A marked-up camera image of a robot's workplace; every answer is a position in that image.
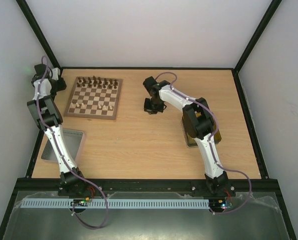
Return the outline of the wooden chess board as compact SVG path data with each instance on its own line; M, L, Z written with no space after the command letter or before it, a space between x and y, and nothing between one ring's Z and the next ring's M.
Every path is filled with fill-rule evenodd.
M122 84L119 78L76 77L64 116L116 120Z

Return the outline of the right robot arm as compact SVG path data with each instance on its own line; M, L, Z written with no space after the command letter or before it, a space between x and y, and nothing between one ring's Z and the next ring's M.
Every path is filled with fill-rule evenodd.
M162 113L165 103L182 112L185 131L196 142L204 161L207 191L213 196L219 195L228 184L228 176L216 150L218 128L206 100L193 99L176 90L168 81L157 82L152 76L146 78L143 85L150 95L144 102L145 112L151 115Z

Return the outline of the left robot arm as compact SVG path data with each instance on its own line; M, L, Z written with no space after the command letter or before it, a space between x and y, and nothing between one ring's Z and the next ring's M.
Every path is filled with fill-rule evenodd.
M54 103L54 96L66 89L66 83L57 67L50 68L40 63L34 66L34 70L31 80L34 97L27 102L27 107L36 126L43 131L52 146L60 172L59 190L68 196L83 196L87 192L87 184L64 141L63 119Z

